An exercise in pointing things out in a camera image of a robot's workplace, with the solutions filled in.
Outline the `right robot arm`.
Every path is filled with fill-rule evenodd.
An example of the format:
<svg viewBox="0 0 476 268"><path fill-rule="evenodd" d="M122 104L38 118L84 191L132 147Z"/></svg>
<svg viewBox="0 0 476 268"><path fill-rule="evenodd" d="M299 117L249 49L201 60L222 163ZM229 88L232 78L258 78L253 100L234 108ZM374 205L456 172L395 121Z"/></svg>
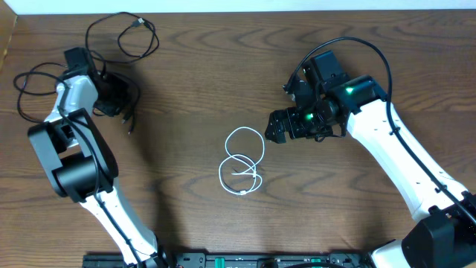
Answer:
<svg viewBox="0 0 476 268"><path fill-rule="evenodd" d="M286 93L294 107L270 114L265 137L322 141L334 126L362 144L402 195L416 225L370 253L373 267L464 267L475 262L475 196L448 175L402 123L368 75L351 79L332 51L303 64Z"/></svg>

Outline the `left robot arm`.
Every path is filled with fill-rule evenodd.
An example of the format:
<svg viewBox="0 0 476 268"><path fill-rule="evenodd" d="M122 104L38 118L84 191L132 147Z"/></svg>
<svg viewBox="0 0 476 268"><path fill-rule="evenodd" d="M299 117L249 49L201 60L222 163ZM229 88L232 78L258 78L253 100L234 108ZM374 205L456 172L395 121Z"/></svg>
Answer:
<svg viewBox="0 0 476 268"><path fill-rule="evenodd" d="M118 164L94 124L95 110L114 117L132 104L129 84L97 69L86 48L64 53L67 69L56 77L51 114L28 130L28 138L54 191L93 214L122 254L124 267L174 267L123 195Z"/></svg>

